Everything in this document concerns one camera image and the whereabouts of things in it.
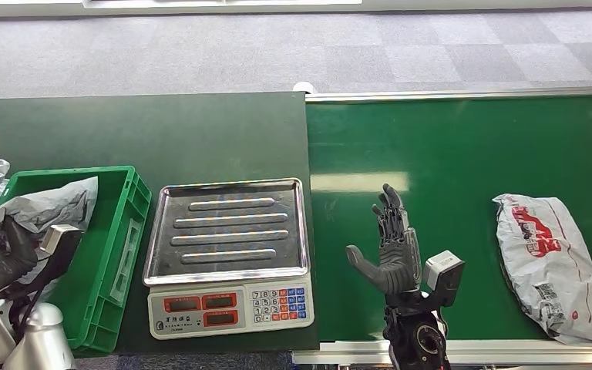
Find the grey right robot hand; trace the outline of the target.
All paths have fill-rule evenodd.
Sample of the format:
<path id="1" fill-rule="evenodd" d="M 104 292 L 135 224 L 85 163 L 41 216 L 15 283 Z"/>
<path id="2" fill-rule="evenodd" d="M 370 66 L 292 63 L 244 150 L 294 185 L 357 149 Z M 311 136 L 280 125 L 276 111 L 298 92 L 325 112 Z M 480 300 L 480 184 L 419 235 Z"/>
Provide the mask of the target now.
<path id="1" fill-rule="evenodd" d="M 380 236 L 379 264 L 365 259 L 355 245 L 345 247 L 350 265 L 386 295 L 420 289 L 422 266 L 415 228 L 398 192 L 384 183 L 378 195 L 382 205 L 372 205 Z"/>

